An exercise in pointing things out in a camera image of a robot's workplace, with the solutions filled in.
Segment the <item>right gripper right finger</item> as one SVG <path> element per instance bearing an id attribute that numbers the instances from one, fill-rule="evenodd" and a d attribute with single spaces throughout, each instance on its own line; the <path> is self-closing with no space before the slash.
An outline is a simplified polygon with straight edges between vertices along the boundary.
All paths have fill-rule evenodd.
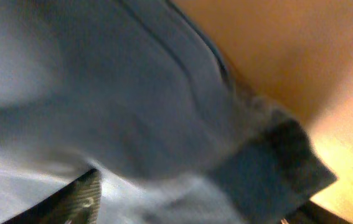
<path id="1" fill-rule="evenodd" d="M 351 224 L 312 201 L 306 202 L 283 219 L 283 224 Z"/>

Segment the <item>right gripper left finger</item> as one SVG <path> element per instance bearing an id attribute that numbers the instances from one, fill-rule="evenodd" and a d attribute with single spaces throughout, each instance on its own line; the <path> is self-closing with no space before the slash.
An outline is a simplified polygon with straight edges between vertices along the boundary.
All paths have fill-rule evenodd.
<path id="1" fill-rule="evenodd" d="M 100 200 L 101 174 L 91 169 L 3 224 L 96 224 Z"/>

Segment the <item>navy blue denim shorts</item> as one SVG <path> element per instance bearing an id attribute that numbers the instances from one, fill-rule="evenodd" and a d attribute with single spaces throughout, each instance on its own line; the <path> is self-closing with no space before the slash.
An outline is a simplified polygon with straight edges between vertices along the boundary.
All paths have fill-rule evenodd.
<path id="1" fill-rule="evenodd" d="M 170 1 L 0 1 L 0 223 L 91 169 L 96 223 L 276 223 L 330 186 Z"/>

